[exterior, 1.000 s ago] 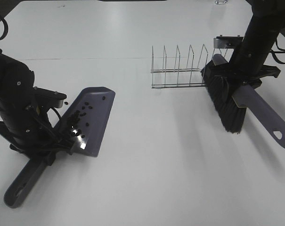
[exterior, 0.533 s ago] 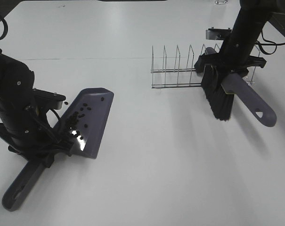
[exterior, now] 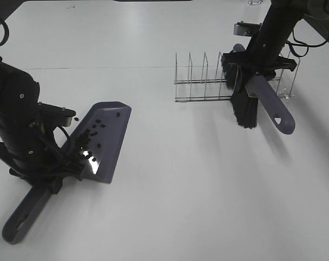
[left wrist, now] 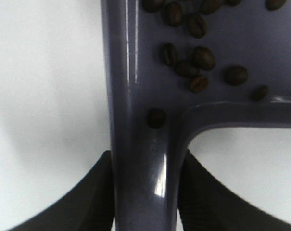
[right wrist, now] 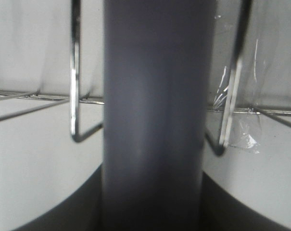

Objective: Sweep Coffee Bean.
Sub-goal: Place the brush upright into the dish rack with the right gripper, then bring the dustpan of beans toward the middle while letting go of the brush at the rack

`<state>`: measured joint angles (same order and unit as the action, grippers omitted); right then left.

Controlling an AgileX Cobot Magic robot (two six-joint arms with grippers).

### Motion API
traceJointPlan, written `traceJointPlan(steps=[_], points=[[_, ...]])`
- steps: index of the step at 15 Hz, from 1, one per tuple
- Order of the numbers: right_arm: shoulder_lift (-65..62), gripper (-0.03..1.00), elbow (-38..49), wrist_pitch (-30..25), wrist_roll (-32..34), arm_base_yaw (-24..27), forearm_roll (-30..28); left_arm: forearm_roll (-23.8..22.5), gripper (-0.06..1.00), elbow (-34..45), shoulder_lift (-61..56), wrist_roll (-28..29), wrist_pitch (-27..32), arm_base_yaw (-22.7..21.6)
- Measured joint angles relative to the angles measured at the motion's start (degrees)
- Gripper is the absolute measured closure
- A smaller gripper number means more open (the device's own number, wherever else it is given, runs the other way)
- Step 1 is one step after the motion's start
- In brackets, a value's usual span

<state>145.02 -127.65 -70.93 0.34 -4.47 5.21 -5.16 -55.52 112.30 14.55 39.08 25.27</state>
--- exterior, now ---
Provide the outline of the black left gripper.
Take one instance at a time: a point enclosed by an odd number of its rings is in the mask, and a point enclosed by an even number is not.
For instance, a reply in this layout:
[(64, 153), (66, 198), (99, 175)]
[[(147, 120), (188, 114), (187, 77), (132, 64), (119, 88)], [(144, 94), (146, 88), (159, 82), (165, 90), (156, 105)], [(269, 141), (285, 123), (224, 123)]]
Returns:
[[(74, 155), (71, 159), (60, 148), (53, 131), (62, 126), (47, 126), (43, 123), (39, 109), (25, 114), (23, 120), (0, 113), (0, 160), (6, 163), (12, 175), (25, 179), (30, 184), (40, 179), (62, 176), (83, 180), (85, 156)], [(54, 178), (49, 184), (53, 195), (59, 193), (63, 186), (62, 178)]]

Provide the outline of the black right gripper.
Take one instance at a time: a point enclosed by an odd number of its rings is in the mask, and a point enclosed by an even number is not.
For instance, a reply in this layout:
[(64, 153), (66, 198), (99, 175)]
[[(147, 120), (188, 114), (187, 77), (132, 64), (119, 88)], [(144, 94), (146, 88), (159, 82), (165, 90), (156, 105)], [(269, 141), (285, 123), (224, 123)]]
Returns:
[(271, 38), (251, 38), (246, 52), (224, 53), (221, 63), (222, 65), (245, 65), (248, 58), (248, 65), (243, 66), (243, 73), (251, 77), (259, 72), (259, 75), (263, 75), (266, 79), (274, 79), (275, 70), (294, 71), (297, 67), (294, 59), (279, 57), (282, 48), (281, 42), (276, 42)]

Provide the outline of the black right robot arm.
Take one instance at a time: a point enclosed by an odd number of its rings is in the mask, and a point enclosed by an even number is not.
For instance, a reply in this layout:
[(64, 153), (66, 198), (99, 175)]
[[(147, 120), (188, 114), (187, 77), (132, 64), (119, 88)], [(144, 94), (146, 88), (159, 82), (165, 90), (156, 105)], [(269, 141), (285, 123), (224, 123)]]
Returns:
[(222, 55), (225, 79), (234, 79), (239, 70), (252, 76), (261, 74), (270, 78), (275, 77), (276, 70), (295, 70), (295, 60), (280, 56), (284, 45), (288, 45), (292, 52), (294, 46), (307, 49), (321, 46), (288, 41), (296, 24), (305, 16), (328, 20), (329, 1), (271, 1), (261, 24), (236, 23), (234, 35), (249, 36), (251, 40), (246, 48), (235, 45), (232, 51)]

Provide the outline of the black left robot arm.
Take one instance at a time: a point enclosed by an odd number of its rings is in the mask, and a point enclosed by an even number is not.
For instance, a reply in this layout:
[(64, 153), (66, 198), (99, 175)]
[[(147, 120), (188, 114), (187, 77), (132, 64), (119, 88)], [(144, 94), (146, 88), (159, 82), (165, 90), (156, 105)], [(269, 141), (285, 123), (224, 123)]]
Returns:
[(76, 112), (41, 103), (39, 94), (40, 85), (30, 74), (0, 57), (0, 160), (11, 175), (57, 194), (63, 179), (78, 173), (68, 153), (71, 138), (59, 147), (54, 130), (69, 127)]

